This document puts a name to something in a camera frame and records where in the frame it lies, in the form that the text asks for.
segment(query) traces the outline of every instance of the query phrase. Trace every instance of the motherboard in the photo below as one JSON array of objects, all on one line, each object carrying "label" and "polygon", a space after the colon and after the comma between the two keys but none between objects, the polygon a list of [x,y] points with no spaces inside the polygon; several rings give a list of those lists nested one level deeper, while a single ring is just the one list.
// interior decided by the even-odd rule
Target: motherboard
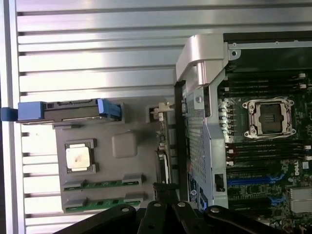
[{"label": "motherboard", "polygon": [[312,225],[312,72],[231,73],[218,87],[229,209],[287,233]]}]

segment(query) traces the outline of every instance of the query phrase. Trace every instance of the screw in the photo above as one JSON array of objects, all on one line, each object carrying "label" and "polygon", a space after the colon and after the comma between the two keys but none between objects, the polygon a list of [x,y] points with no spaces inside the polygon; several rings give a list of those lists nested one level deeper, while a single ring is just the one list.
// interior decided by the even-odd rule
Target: screw
[{"label": "screw", "polygon": [[179,202],[179,203],[177,204],[177,206],[179,206],[179,207],[185,207],[185,203],[184,203],[184,202]]},{"label": "screw", "polygon": [[210,210],[212,213],[219,213],[220,210],[217,207],[212,207]]},{"label": "screw", "polygon": [[198,96],[198,97],[195,98],[195,101],[197,103],[201,103],[203,101],[203,98],[201,96]]}]

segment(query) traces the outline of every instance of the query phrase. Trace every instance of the metal grille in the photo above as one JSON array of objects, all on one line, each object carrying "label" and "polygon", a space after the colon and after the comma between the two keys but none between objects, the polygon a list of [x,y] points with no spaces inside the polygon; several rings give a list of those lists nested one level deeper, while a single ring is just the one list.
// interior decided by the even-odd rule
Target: metal grille
[{"label": "metal grille", "polygon": [[204,110],[194,109],[193,95],[187,97],[188,113],[188,136],[190,139],[190,156],[192,170],[206,182],[205,157],[204,157],[204,139],[203,139],[203,120]]}]

